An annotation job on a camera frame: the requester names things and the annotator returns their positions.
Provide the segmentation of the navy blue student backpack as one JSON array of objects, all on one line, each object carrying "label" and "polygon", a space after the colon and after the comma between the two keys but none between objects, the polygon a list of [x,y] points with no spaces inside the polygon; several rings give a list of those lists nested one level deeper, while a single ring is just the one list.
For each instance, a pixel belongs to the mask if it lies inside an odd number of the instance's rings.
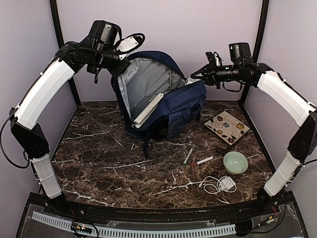
[{"label": "navy blue student backpack", "polygon": [[[111,78],[125,130],[142,140],[144,156],[149,156],[149,141],[179,136],[187,123],[199,121],[206,101],[206,87],[199,79],[186,78],[165,52],[141,51],[127,57],[129,67]],[[137,106],[148,96],[163,93],[154,112],[140,127],[133,126]]]}]

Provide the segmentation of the dark blue notebook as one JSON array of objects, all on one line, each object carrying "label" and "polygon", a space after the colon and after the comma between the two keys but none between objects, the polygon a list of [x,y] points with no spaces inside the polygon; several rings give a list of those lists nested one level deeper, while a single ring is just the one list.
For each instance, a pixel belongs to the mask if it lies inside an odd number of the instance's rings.
[{"label": "dark blue notebook", "polygon": [[136,117],[133,120],[133,126],[135,128],[140,128],[146,122],[146,120],[154,112],[155,108],[157,107],[158,103],[161,101],[163,97],[163,93],[158,93],[151,97],[145,97],[140,102],[140,104],[136,108],[138,109],[138,111],[135,114]]}]

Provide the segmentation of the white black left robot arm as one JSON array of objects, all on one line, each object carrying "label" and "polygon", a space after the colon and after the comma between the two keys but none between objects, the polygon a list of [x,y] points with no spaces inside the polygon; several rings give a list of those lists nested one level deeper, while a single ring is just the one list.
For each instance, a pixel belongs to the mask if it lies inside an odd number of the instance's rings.
[{"label": "white black left robot arm", "polygon": [[28,164],[34,167],[45,194],[52,199],[51,209],[59,216],[66,216],[70,206],[59,197],[62,191],[51,163],[49,143],[38,119],[59,89],[83,66],[86,65],[87,71],[95,76],[103,68],[118,76],[129,65],[126,55],[143,41],[144,35],[122,38],[118,25],[95,21],[81,42],[69,41],[58,50],[22,101],[10,111],[11,133],[28,156]]}]

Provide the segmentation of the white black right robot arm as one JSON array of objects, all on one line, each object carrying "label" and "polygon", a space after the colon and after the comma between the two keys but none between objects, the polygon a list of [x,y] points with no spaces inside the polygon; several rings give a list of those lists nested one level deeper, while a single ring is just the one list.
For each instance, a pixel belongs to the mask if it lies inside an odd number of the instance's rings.
[{"label": "white black right robot arm", "polygon": [[317,146],[317,107],[298,93],[282,76],[265,63],[255,63],[248,43],[229,44],[231,65],[222,65],[217,53],[206,52],[208,64],[191,74],[208,86],[219,89],[236,81],[253,86],[273,98],[295,121],[299,129],[287,147],[285,158],[272,177],[258,191],[253,211],[263,215],[272,201],[308,164],[306,159]]}]

